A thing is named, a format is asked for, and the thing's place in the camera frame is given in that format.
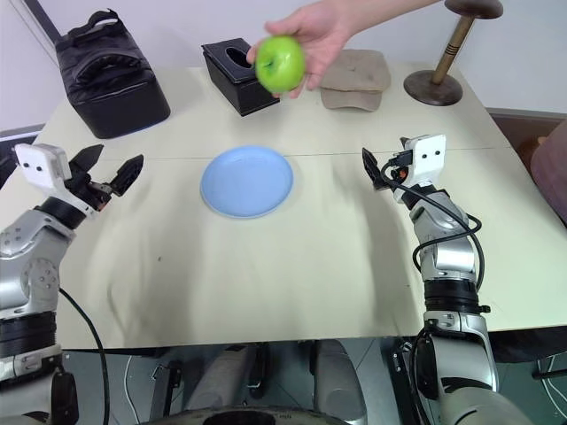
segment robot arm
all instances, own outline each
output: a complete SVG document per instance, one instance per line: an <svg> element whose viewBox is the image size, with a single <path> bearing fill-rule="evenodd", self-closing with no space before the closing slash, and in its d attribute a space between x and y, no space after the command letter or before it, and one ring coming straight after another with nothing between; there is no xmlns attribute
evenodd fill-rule
<svg viewBox="0 0 567 425"><path fill-rule="evenodd" d="M0 233L0 412L41 412L54 424L78 419L73 376L63 370L55 340L59 264L85 218L94 219L140 174L144 157L127 161L110 183L98 184L88 171L103 145L82 150L69 163L65 153L45 144L15 147L26 179L47 196Z"/></svg>
<svg viewBox="0 0 567 425"><path fill-rule="evenodd" d="M420 416L429 420L422 398L439 402L444 425L522 424L530 421L498 391L498 375L488 339L487 306L478 304L475 253L467 236L468 216L434 184L444 165L444 135L402 139L404 151L378 168L363 150L364 167L377 190L390 188L394 199L409 209L420 246L425 286L424 327L410 356L410 381ZM392 177L385 174L392 169ZM482 249L475 237L479 254ZM479 268L484 270L484 259Z"/></svg>

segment tabletop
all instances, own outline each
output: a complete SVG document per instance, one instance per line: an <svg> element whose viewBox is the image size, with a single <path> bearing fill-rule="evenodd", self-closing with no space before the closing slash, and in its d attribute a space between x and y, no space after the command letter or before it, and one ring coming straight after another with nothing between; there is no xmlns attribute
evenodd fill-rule
<svg viewBox="0 0 567 425"><path fill-rule="evenodd" d="M317 92L241 118L203 69L158 71L172 106L161 124L103 141L95 181L125 158L145 155L130 191L77 229L61 266L62 286L108 348L327 337L414 335L423 283L407 209L374 192L361 147L385 162L400 136L447 135L439 187L483 221L482 304L490 330L567 322L567 232L466 81L463 100L437 108L405 94L403 78L423 65L391 64L392 86L377 112L328 111ZM71 158L101 143L67 102L38 143ZM254 220L233 220L202 201L210 159L259 144L282 152L294 172L290 197ZM0 227L43 195L16 171L0 190ZM94 342L73 308L58 307L58 340Z"/></svg>

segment bag handle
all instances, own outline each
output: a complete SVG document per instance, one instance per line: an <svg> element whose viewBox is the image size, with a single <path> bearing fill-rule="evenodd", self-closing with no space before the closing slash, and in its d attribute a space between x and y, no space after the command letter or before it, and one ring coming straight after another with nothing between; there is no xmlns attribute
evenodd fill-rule
<svg viewBox="0 0 567 425"><path fill-rule="evenodd" d="M82 86L99 84L144 69L142 60L126 50L99 50L75 68L74 80Z"/></svg>
<svg viewBox="0 0 567 425"><path fill-rule="evenodd" d="M112 9L109 9L108 12L105 11L94 12L90 16L89 21L85 25L83 25L82 27L73 28L71 31L69 31L69 36L72 38L76 38L79 37L80 35L84 35L88 33L92 28L94 28L97 23L109 19L116 19L116 22L113 23L113 26L118 25L120 27L124 27L124 24L122 24L122 21L118 17L118 13L116 13Z"/></svg>

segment human hand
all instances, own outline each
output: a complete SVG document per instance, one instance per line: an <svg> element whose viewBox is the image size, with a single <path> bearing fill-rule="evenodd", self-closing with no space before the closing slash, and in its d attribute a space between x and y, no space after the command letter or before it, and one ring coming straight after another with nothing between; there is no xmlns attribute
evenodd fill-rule
<svg viewBox="0 0 567 425"><path fill-rule="evenodd" d="M304 84L308 90L313 90L321 83L327 68L352 36L344 16L338 2L322 0L297 9L285 19L266 23L266 31L272 35L295 37L305 54L306 75L290 92L292 99L299 96ZM260 44L256 43L248 51L248 63L252 64L256 59Z"/></svg>

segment folded fabric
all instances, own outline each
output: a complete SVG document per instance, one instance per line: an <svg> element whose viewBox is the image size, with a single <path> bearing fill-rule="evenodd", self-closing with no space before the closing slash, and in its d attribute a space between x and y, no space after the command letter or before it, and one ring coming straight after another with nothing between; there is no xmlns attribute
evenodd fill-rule
<svg viewBox="0 0 567 425"><path fill-rule="evenodd" d="M390 82L382 53L342 50L322 79L321 99L329 109L354 107L375 111Z"/></svg>
<svg viewBox="0 0 567 425"><path fill-rule="evenodd" d="M321 89L321 100L327 109L350 107L372 112L380 106L382 92Z"/></svg>

